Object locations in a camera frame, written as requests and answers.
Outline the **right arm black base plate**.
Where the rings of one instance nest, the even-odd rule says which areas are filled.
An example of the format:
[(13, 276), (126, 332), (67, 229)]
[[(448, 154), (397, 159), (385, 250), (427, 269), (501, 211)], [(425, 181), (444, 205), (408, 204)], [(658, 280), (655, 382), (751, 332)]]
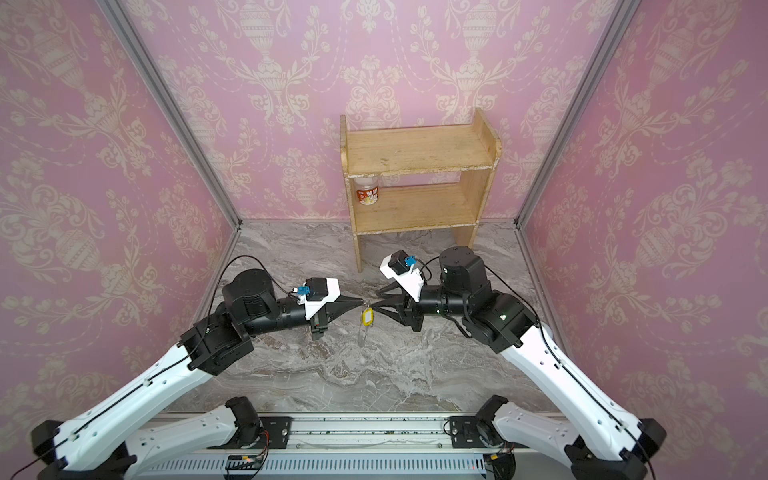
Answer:
[(451, 416), (447, 432), (454, 449), (499, 449), (505, 443), (495, 428), (475, 416)]

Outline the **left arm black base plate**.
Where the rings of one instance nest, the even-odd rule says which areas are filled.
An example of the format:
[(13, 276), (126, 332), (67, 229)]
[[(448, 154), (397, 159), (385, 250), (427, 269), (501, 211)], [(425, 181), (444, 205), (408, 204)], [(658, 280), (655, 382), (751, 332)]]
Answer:
[(290, 416), (260, 417), (257, 425), (239, 427), (227, 443), (212, 446), (212, 449), (263, 449), (269, 445), (269, 450), (284, 450), (290, 439), (292, 423)]

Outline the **key with yellow tag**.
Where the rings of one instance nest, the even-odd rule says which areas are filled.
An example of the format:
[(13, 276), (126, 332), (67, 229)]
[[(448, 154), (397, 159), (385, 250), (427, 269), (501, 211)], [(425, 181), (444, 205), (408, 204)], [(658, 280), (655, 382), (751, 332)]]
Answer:
[(361, 325), (363, 327), (370, 327), (373, 325), (375, 319), (375, 312), (372, 307), (366, 307), (361, 315)]

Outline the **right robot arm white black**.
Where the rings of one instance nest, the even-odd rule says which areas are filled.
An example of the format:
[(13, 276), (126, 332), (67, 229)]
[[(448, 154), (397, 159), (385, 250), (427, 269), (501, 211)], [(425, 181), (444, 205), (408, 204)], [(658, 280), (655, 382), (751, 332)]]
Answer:
[(428, 316), (489, 347), (524, 373), (564, 415), (557, 422), (494, 395), (475, 418), (491, 445), (522, 444), (564, 464), (577, 479), (653, 479), (653, 456), (667, 432), (653, 418), (639, 418), (604, 393), (557, 345), (536, 310), (511, 287), (493, 288), (496, 272), (468, 247), (437, 257), (439, 282), (428, 265), (398, 250), (379, 266), (389, 285), (372, 309), (418, 332)]

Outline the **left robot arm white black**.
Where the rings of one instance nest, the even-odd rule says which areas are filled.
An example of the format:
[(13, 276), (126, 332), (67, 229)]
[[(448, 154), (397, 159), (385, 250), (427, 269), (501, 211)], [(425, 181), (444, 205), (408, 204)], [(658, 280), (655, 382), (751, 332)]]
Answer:
[(269, 432), (245, 397), (155, 430), (145, 424), (194, 388), (249, 355), (255, 337), (297, 327), (319, 340), (331, 322), (362, 306), (335, 278), (310, 278), (286, 297), (264, 269), (240, 272), (223, 300), (194, 323), (152, 366), (116, 393), (65, 421), (46, 420), (31, 433), (41, 479), (129, 479), (204, 448), (270, 445)]

